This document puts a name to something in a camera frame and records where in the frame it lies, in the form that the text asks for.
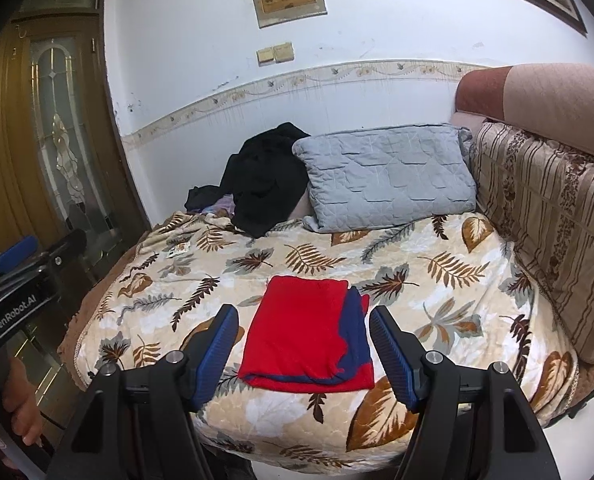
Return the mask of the left hand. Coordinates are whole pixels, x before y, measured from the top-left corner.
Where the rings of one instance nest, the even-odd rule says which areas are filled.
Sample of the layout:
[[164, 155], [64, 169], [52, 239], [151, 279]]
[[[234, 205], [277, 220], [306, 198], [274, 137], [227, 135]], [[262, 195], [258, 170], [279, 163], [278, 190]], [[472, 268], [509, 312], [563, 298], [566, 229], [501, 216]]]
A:
[[[24, 445], [42, 447], [42, 418], [36, 403], [35, 387], [28, 380], [22, 361], [14, 356], [8, 359], [8, 377], [2, 389], [2, 405], [12, 416], [14, 434], [22, 438]], [[0, 452], [0, 479], [25, 479], [17, 466]]]

